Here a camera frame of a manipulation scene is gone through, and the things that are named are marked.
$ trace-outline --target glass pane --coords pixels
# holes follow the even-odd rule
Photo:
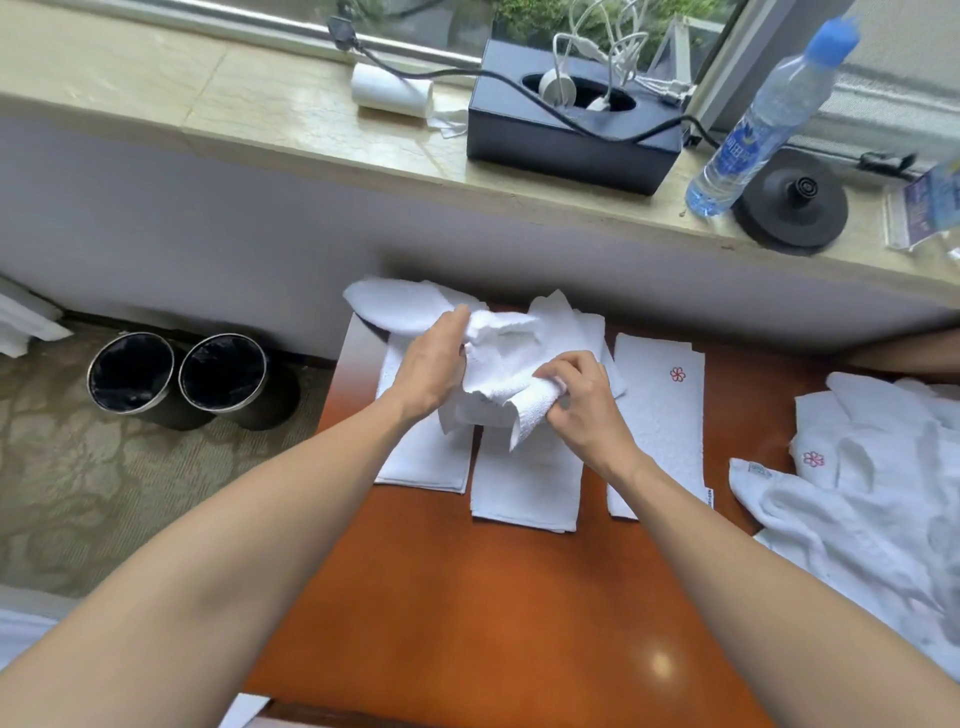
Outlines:
[[[414,45],[480,58],[490,37],[549,50],[556,33],[570,31],[569,0],[220,0],[225,5],[264,12],[291,20],[325,25],[333,14],[351,18],[359,33],[399,40]],[[662,43],[669,43],[667,29],[674,18],[692,18],[723,24],[739,0],[650,0],[642,29],[650,33],[637,67],[646,72]],[[575,16],[590,2],[578,0]],[[626,0],[603,0],[603,8],[615,20]],[[690,67],[703,64],[718,32],[691,27]],[[580,35],[610,48],[603,10],[584,18]],[[660,65],[660,76],[664,66]]]
[[[932,162],[960,150],[956,0],[855,0],[862,39],[804,135]]]
[[[225,5],[326,25],[334,14],[357,32],[479,58],[494,0],[221,0]]]
[[[851,13],[863,33],[848,59],[852,71],[960,94],[960,7],[955,0],[855,0]]]
[[[649,32],[650,36],[640,51],[637,68],[644,73],[650,70],[651,75],[657,78],[666,78],[664,69],[668,66],[673,67],[670,57],[674,49],[671,47],[672,39],[667,36],[671,21],[676,20],[673,23],[674,27],[685,26],[685,19],[711,21],[719,23],[719,29],[722,31],[724,24],[730,20],[739,4],[739,0],[651,0],[642,25],[642,30]],[[590,5],[591,3],[587,0],[580,0],[575,6],[574,17],[579,18]],[[607,10],[611,20],[615,21],[625,5],[623,0],[605,0],[603,7],[594,8],[580,21],[579,35],[593,40],[601,50],[607,52],[611,44],[604,20],[604,9]],[[636,4],[637,8],[641,6],[642,3]],[[499,0],[496,3],[492,36],[498,40],[551,50],[553,36],[556,33],[570,32],[569,7],[570,3],[567,0]],[[624,25],[624,29],[628,32],[629,25],[629,23]],[[719,37],[719,32],[697,32],[693,27],[689,30],[691,31],[690,67],[693,70],[692,76],[695,78],[697,68],[703,65]],[[664,51],[660,53],[657,68],[650,69],[650,64],[658,55],[662,44],[664,44]]]

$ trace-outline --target carpet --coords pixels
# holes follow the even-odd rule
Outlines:
[[[86,368],[118,331],[70,328],[0,356],[0,583],[84,596],[168,523],[313,434],[332,371],[292,367],[300,407],[273,430],[217,418],[181,433],[96,407]]]

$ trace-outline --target windowsill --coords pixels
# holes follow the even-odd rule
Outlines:
[[[678,245],[960,307],[960,266],[883,247],[876,189],[848,186],[850,221],[814,257],[761,249],[732,218],[683,201],[704,158],[684,153],[653,198],[467,160],[466,138],[361,110],[348,65],[22,0],[0,0],[0,112],[73,129],[621,238]],[[469,92],[437,86],[440,102]]]

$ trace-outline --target wooden table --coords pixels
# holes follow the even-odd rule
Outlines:
[[[695,349],[706,482],[716,510],[754,533],[729,459],[792,472],[793,398],[824,389],[829,368]],[[384,351],[354,317],[319,430],[373,400]],[[610,517],[604,488],[584,470],[577,531],[558,535],[475,521],[469,494],[374,486],[245,690],[447,728],[770,726],[643,528]]]

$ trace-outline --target black trash bag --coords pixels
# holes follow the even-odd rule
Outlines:
[[[225,410],[248,400],[266,376],[263,350],[246,336],[217,336],[183,362],[180,386],[206,410]]]
[[[90,365],[87,387],[101,407],[126,414],[163,392],[175,367],[174,353],[161,337],[132,334],[100,351]]]

